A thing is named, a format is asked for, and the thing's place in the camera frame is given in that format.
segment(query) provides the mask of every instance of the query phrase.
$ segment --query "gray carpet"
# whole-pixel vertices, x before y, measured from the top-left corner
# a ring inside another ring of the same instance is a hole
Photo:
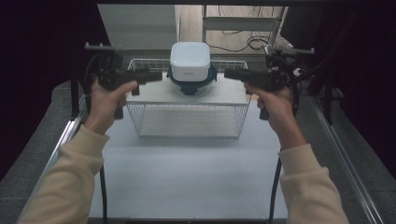
[[[232,56],[225,58],[215,56],[214,59],[237,60]],[[244,60],[247,61],[248,67],[252,69],[260,68],[263,63],[262,57],[245,57]],[[70,120],[69,91],[69,82],[54,89],[52,103],[45,117],[18,160],[1,181],[0,223],[15,223],[37,179],[46,166],[66,123]],[[396,201],[396,181],[361,135],[350,124],[337,102],[332,104],[332,117],[333,127],[337,131],[357,173],[375,200],[379,213],[387,221],[385,223],[396,223],[396,203],[394,203]],[[314,106],[304,91],[301,96],[297,120],[307,140],[312,144],[319,162],[330,169],[331,178],[340,191],[350,223],[370,223],[345,172],[339,165],[338,157],[318,120]],[[101,221],[92,220],[90,223],[101,223]],[[114,220],[109,223],[123,222]]]

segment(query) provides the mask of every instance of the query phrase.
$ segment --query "beige long-sleeve shirt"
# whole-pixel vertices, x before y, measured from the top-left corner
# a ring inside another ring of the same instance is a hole
[[[45,174],[20,223],[86,223],[91,209],[94,176],[104,160],[108,136],[81,126],[59,149],[57,162]],[[288,207],[288,223],[348,223],[340,195],[310,145],[279,153],[284,174],[280,184]]]

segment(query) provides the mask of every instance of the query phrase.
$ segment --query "wire cage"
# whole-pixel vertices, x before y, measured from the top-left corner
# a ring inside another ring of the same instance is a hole
[[[170,61],[133,59],[130,70],[163,72],[163,81],[140,86],[140,95],[127,97],[127,108],[141,137],[238,138],[248,112],[250,95],[243,83],[224,78],[225,68],[248,68],[243,61],[211,61],[217,81],[208,94],[183,96],[166,78]]]

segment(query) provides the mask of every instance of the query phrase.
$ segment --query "person's right hand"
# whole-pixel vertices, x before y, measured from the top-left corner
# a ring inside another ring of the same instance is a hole
[[[281,147],[290,148],[306,144],[305,138],[293,116],[289,88],[268,92],[245,83],[245,88],[258,95],[257,106],[266,108],[269,113],[268,122],[276,132]]]

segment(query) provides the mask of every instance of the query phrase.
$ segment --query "person's left hand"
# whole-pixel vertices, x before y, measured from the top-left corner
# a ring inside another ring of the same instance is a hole
[[[114,91],[101,87],[96,79],[91,90],[91,112],[85,121],[85,128],[95,133],[105,134],[114,122],[117,107],[126,105],[126,93],[136,89],[137,82],[121,85]]]

